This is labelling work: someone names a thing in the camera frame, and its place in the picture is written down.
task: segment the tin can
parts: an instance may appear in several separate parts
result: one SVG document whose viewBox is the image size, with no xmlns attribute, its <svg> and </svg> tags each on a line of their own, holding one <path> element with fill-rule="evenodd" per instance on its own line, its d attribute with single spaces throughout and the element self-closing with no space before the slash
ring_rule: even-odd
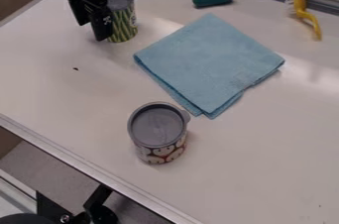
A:
<svg viewBox="0 0 339 224">
<path fill-rule="evenodd" d="M 148 164 L 169 163 L 186 148 L 188 112 L 164 102 L 137 109 L 128 121 L 128 132 L 137 156 Z"/>
<path fill-rule="evenodd" d="M 112 11 L 113 35 L 107 40 L 113 43 L 126 42 L 138 33 L 134 0 L 107 0 Z"/>
</svg>

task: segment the folded towel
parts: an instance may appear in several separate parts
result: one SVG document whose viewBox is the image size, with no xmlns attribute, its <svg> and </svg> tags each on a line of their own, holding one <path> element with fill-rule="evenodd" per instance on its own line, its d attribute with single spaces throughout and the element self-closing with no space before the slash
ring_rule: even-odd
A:
<svg viewBox="0 0 339 224">
<path fill-rule="evenodd" d="M 284 62 L 212 14 L 137 52 L 134 58 L 192 115 L 211 119 Z"/>
</svg>

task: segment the yellow toothbrush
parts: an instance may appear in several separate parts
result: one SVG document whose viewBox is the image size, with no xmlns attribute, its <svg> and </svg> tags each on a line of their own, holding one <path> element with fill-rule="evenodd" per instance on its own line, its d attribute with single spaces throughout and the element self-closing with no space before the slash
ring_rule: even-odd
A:
<svg viewBox="0 0 339 224">
<path fill-rule="evenodd" d="M 285 0 L 284 3 L 287 5 L 290 15 L 311 21 L 316 38 L 321 40 L 321 30 L 318 20 L 314 15 L 306 12 L 306 0 Z"/>
</svg>

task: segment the white table surface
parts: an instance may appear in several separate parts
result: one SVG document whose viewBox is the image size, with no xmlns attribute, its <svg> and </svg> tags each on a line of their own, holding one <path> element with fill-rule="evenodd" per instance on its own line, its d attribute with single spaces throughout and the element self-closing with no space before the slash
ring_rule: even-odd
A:
<svg viewBox="0 0 339 224">
<path fill-rule="evenodd" d="M 66 0 L 44 0 L 3 26 L 1 125 L 175 223 L 337 223 L 339 18 L 315 12 L 316 42 L 272 0 L 202 10 L 137 0 L 136 10 L 140 32 L 123 44 L 95 42 Z M 127 120 L 147 102 L 175 102 L 132 55 L 208 12 L 286 63 L 217 119 L 192 118 L 178 160 L 145 165 Z"/>
</svg>

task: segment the green striped can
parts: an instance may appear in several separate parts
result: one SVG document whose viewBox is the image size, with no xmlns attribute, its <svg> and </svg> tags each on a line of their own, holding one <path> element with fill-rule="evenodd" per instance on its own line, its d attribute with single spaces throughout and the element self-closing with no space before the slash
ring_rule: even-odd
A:
<svg viewBox="0 0 339 224">
<path fill-rule="evenodd" d="M 112 11 L 113 35 L 108 42 L 121 43 L 135 37 L 138 33 L 134 0 L 107 0 Z"/>
</svg>

